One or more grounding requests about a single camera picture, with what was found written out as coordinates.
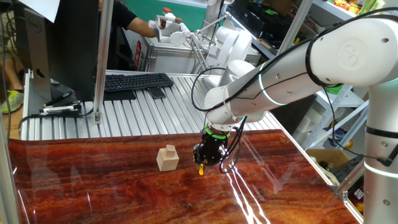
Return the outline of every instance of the wire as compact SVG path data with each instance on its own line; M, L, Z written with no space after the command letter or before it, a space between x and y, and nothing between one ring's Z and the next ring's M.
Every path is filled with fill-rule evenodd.
M6 11L6 16L7 16L8 22L10 22L11 32L12 32L13 35L15 34L15 32L14 32L14 28L12 27L11 21L12 21L13 19L15 19L15 18L25 20L25 18L23 18L23 17L21 17L21 16L14 16L14 18L11 18L11 19L10 19L10 16L9 16L8 13L9 13L9 11L14 7L14 5L15 5L15 4L18 4L18 3L21 3L21 2L19 2L19 1L13 2L13 3L7 8L7 11ZM18 53L14 50L15 40L14 40L14 38L12 38L12 36L11 36L10 33L9 33L8 23L6 24L6 27L7 27L8 36L11 38L11 48L12 48L12 51L15 53L16 56L18 56Z
M238 161L239 161L239 158L240 158L240 156L241 156L241 138L242 138L242 135L243 135L243 127L244 127L244 124L246 123L247 118L248 118L248 117L244 117L244 118L243 118L242 123L241 123L239 129L236 131L236 135L235 135L235 138L234 138L234 140L236 139L236 141L234 142L234 140L233 140L233 142L231 143L231 145L232 145L231 149L230 149L230 150L227 150L226 154L225 154L225 155L221 158L221 160L220 160L220 172L221 172L222 174L227 174L227 173L230 172L232 169L234 169L235 166L236 166L236 164L237 164ZM231 165L231 167L230 167L229 169L223 170L224 160L225 160L226 158L228 158L228 156L229 156L230 154L232 154L232 153L235 151L236 146L238 146L238 155L236 155L236 159L235 159L235 161L233 162L233 165Z
M89 112L87 112L87 114L81 114L81 115L67 115L67 114L63 114L63 113L48 114L48 115L31 114L29 116L22 118L19 121L19 124L18 124L19 138L21 138L21 126L22 126L23 122L27 121L28 119L31 119L31 118L82 118L82 117L92 114L93 112L94 112L94 108L92 108Z
M288 79L285 79L285 80L280 81L280 82L278 82L278 83L275 83L275 84L273 84L273 85L270 85L270 86L268 86L268 87L265 87L265 88L263 88L263 89L262 89L255 97L253 97L253 98L236 97L235 99L254 100L254 99L256 99L257 96L259 96L264 90L267 90L268 88L271 88L271 87L273 87L273 86L276 86L276 85L278 85L278 84L281 84L282 82L285 82L285 81L288 81L288 80L297 78L297 77L299 77L299 76L301 76L301 75L304 75L304 74L307 74L307 73L306 73L306 72L303 72L303 73L301 73L301 74L295 75L295 76L293 76L293 77L290 77L290 78L288 78Z
M6 85L6 44L4 40L4 26L2 24L2 16L0 15L0 24L1 24L1 35L2 35L2 81L4 87L4 96L6 97L7 109L8 109L8 130L7 130L7 142L10 141L11 134L11 107L10 102L8 100L7 94L7 85Z
M211 70L216 70L216 69L225 70L225 68L221 68L221 67L208 68L208 69L202 71L201 73L199 73L199 75L197 75L195 81L193 81L192 89L191 89L191 101L192 101L193 107L195 107L197 110L199 110L200 108L198 108L198 107L196 106L195 102L193 101L193 91L195 90L195 84L197 83L199 77L201 77L204 73L206 73L206 72L208 72L208 71L211 71Z
M329 94L328 94L328 92L327 92L327 90L326 90L325 87L322 87L322 88L323 88L323 91L325 91L326 97L328 98L328 102L329 102L329 105L330 105L330 109L331 109L331 114L332 114L332 116L333 116L333 120L336 121L335 111L334 111L333 105L332 105L332 103L331 103L331 101L330 101ZM373 157L373 156L365 156L365 155L363 155L363 154L358 154L358 153L356 153L356 152L353 152L353 151L351 151L351 150L345 148L345 147L342 146L342 145L337 141L337 139L336 139L336 136L335 136L335 125L333 125L331 128L332 128L332 130L331 130L331 135L332 135L332 137L333 137L333 140L335 140L335 142L337 143L337 145L338 145L339 147L341 147L342 149L344 149L344 150L346 150L346 151L348 151L348 152L350 152L350 153L352 153L352 154L354 154L354 155L356 155L356 156L363 156L363 157L366 157L366 158L379 160L379 158L376 158L376 157Z

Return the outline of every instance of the sneaker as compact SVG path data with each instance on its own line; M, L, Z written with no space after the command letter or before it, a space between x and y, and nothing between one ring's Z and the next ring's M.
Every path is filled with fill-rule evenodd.
M18 110L24 104L24 94L18 91L8 91L8 101L10 102L11 112ZM7 102L1 105L2 113L8 113Z

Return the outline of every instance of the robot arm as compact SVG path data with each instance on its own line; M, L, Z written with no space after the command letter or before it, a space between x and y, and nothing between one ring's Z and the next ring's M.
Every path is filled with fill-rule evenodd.
M398 220L398 23L376 16L349 22L334 31L288 50L260 67L241 68L231 62L224 76L245 74L211 89L205 98L208 125L194 147L195 162L217 164L228 150L213 141L226 136L233 124L299 100L325 85L369 86L366 126L364 221Z
M208 92L205 108L212 108L233 96L233 100L211 110L208 120L213 124L236 124L244 116L312 95L322 89L320 82L373 86L395 80L398 77L397 33L398 25L389 19L361 19L318 39L310 54L307 42L276 62L266 62L257 68L246 67L247 74L238 80ZM308 75L308 55L314 77ZM224 76L236 73L234 63L237 62L228 65Z

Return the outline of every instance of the black keyboard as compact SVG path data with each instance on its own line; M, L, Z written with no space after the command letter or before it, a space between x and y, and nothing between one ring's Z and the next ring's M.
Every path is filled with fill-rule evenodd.
M144 90L150 87L172 85L174 85L174 82L164 73L107 75L105 80L105 91Z

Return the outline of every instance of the wooden block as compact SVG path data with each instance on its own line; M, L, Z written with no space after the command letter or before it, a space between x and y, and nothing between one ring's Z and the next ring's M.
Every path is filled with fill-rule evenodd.
M156 158L160 171L175 170L179 160L175 147L172 145L166 145L166 148L159 149Z

